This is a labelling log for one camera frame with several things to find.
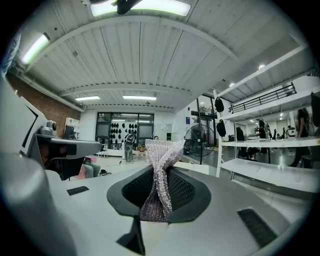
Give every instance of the brick wall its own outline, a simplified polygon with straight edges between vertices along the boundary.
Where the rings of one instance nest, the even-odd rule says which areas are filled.
[[[40,110],[46,119],[56,122],[58,137],[64,135],[66,118],[80,120],[81,113],[79,111],[44,95],[13,74],[8,73],[6,78],[12,88],[17,90],[19,96],[23,96],[28,102]]]

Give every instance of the metal railing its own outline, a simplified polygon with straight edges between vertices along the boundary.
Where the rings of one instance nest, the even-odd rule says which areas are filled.
[[[285,97],[288,97],[290,95],[296,94],[296,89],[294,87],[294,84],[291,83],[290,85],[287,85],[285,87],[282,87],[280,89],[274,90],[272,92],[266,93],[264,95],[261,95],[259,97],[250,99],[246,102],[240,103],[240,104],[234,104],[233,105],[233,113],[244,111],[247,109],[251,109],[269,102],[273,102]]]

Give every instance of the black panel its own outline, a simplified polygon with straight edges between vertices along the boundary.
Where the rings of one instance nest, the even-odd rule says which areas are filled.
[[[277,238],[276,234],[253,209],[243,209],[237,213],[260,248]]]

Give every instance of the silver sparkly fabric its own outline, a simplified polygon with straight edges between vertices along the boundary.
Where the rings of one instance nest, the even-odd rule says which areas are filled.
[[[153,166],[152,189],[140,211],[140,219],[147,222],[166,222],[172,211],[166,169],[182,156],[185,140],[171,142],[145,140],[150,164]]]

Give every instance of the white wall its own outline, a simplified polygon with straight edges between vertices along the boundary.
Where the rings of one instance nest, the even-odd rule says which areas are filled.
[[[81,113],[81,131],[79,139],[82,141],[95,141],[96,123],[97,123],[96,110],[86,110]]]
[[[175,113],[156,111],[154,112],[154,135],[159,137],[160,141],[167,140],[167,133],[173,133],[173,123]],[[171,134],[171,140],[175,140],[175,136]]]

